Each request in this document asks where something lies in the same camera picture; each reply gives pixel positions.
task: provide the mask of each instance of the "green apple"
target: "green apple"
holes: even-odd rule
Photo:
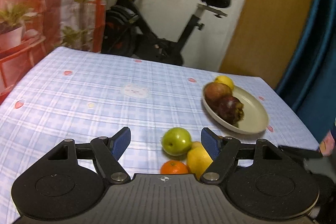
[[[187,130],[181,127],[169,129],[161,140],[163,150],[172,156],[180,156],[191,148],[191,136]]]

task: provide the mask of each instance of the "blue gripper pad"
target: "blue gripper pad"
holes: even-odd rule
[[[208,152],[212,160],[215,160],[219,155],[218,147],[219,137],[213,133],[209,128],[203,128],[201,131],[201,143],[205,150]]]
[[[111,153],[116,160],[119,160],[131,142],[131,130],[128,127],[122,128],[111,141],[113,141]]]

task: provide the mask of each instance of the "crosshair marking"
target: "crosshair marking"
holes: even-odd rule
[[[166,181],[170,180],[170,178],[169,177],[161,177],[160,180],[162,180],[163,182],[166,182]]]

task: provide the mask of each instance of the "white wall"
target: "white wall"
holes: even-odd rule
[[[109,6],[116,0],[109,0]],[[162,38],[177,41],[200,0],[137,0],[153,31]],[[202,31],[196,29],[182,50],[187,67],[217,71],[233,35],[244,0],[232,0],[231,7],[223,9],[226,18],[217,18],[205,11]]]

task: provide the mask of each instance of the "blue plaid tablecloth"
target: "blue plaid tablecloth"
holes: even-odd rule
[[[209,72],[132,58],[59,47],[31,69],[0,106],[0,223],[17,217],[11,185],[63,139],[87,143],[112,136],[124,126],[131,143],[119,162],[134,173],[158,173],[169,160],[160,138],[172,127],[187,129],[194,141],[202,128],[255,143],[316,149],[318,143],[293,111],[260,78],[230,75],[258,98],[270,124],[258,135],[240,135],[214,121],[201,104]],[[94,170],[90,161],[80,165]]]

